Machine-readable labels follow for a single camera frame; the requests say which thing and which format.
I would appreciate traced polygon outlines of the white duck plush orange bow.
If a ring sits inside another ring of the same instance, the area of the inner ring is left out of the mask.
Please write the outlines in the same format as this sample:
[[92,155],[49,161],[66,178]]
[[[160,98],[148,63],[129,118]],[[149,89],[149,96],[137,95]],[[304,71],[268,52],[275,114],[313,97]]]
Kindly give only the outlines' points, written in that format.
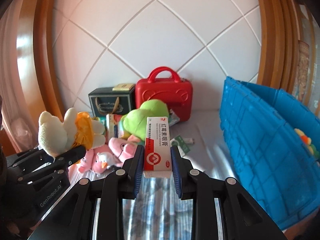
[[78,146],[86,150],[103,146],[105,128],[89,113],[78,112],[75,108],[66,111],[63,121],[44,111],[39,116],[38,142],[48,155],[56,158]]

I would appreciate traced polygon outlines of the red white medicine box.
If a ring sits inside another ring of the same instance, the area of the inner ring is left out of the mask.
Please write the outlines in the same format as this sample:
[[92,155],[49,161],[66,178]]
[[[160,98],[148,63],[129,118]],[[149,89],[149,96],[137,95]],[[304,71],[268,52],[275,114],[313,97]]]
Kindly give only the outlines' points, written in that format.
[[147,117],[145,152],[145,178],[170,178],[172,173],[168,118]]

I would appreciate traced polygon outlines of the pink pig plush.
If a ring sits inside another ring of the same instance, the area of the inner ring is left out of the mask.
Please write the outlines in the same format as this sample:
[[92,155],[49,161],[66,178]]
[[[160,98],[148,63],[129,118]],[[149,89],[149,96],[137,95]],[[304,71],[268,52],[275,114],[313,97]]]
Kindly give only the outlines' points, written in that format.
[[121,163],[135,156],[137,144],[121,138],[111,138],[108,146]]
[[96,171],[96,168],[97,168],[97,154],[101,153],[101,152],[110,152],[114,156],[114,159],[116,161],[116,164],[112,165],[112,166],[122,167],[122,163],[114,155],[114,153],[111,151],[109,146],[107,144],[105,144],[103,146],[90,149],[90,150],[88,150],[86,152],[85,156],[80,160],[80,164],[78,164],[78,172],[79,173],[85,173],[86,171],[91,170],[94,173],[101,174],[101,173],[98,173]]

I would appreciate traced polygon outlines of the small white duck plush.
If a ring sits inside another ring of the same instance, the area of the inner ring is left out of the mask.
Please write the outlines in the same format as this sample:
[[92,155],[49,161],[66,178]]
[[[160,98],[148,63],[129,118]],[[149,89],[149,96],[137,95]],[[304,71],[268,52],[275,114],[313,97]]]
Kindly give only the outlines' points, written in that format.
[[110,152],[101,152],[97,154],[97,168],[98,173],[103,173],[109,166],[115,165],[116,161]]

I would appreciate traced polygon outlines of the blue plastic storage crate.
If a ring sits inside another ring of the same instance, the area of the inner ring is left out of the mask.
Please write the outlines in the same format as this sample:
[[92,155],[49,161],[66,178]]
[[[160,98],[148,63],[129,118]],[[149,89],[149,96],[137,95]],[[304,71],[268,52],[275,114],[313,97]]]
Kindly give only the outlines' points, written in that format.
[[227,77],[221,129],[242,186],[285,230],[319,208],[319,118],[292,95]]

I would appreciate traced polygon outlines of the tall colourful carton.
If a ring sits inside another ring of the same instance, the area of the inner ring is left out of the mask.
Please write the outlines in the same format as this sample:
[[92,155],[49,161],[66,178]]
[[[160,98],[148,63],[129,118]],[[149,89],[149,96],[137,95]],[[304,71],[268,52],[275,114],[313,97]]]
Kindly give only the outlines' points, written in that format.
[[106,115],[107,138],[122,138],[125,134],[122,122],[122,116],[118,114]]

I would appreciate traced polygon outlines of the dark green gift box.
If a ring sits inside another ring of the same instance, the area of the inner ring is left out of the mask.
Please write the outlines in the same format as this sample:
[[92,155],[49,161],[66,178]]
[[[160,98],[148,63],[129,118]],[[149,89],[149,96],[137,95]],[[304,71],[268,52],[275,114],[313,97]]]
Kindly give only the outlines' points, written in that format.
[[89,93],[88,98],[95,117],[125,115],[136,106],[135,87],[128,91],[115,91],[111,87],[97,88]]

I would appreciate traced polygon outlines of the green plush toy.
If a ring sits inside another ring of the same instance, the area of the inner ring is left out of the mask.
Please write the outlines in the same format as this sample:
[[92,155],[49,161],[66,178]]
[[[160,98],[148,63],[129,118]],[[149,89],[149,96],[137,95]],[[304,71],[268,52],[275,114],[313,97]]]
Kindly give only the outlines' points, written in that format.
[[138,109],[130,111],[121,118],[123,128],[129,133],[128,141],[145,141],[147,117],[169,117],[167,105],[158,99],[152,99],[141,104]]

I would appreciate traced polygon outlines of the green white small box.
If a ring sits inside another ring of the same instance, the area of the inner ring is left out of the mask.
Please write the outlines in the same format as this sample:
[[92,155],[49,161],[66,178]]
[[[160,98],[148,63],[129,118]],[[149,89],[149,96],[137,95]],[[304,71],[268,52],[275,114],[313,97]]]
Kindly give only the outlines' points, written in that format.
[[190,152],[190,146],[195,143],[193,138],[182,138],[180,135],[170,141],[170,146],[177,146],[181,157]]

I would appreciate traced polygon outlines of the small gold box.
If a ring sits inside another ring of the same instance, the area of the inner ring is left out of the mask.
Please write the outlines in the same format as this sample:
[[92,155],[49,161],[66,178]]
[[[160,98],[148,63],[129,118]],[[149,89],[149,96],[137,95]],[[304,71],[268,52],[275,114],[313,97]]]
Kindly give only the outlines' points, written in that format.
[[112,88],[113,91],[130,91],[135,87],[134,83],[120,83]]

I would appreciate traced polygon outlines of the red toy suitcase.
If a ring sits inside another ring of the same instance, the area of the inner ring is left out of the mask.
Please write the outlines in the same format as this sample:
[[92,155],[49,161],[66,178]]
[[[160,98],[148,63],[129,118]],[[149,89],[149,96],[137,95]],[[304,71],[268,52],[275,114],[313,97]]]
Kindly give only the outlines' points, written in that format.
[[135,87],[136,108],[152,99],[163,101],[181,121],[187,121],[191,115],[193,85],[171,68],[157,67],[146,79],[139,80]]

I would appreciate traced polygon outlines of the wooden headboard frame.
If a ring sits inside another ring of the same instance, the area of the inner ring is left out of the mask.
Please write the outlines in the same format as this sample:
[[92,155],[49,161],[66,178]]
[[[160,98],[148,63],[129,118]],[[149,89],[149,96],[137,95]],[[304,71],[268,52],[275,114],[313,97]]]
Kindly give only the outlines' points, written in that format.
[[54,0],[23,0],[17,29],[17,66],[27,111],[34,124],[43,111],[65,113],[52,49]]

